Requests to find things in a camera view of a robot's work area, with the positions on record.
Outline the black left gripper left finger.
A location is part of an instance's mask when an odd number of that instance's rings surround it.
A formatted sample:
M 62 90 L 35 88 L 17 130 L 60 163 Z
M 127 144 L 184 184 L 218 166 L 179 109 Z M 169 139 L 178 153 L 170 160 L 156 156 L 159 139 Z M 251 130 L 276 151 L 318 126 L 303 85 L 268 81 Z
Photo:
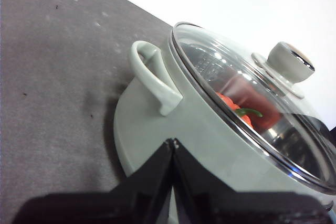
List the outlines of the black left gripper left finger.
M 173 140 L 111 191 L 57 193 L 26 201 L 13 223 L 167 223 Z

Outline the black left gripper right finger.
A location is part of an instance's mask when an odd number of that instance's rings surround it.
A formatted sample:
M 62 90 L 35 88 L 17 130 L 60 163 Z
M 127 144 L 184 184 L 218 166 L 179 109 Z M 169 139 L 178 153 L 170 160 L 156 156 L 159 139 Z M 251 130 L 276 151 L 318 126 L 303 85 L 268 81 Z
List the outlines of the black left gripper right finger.
M 332 223 L 313 197 L 293 192 L 237 192 L 172 141 L 174 190 L 190 223 Z

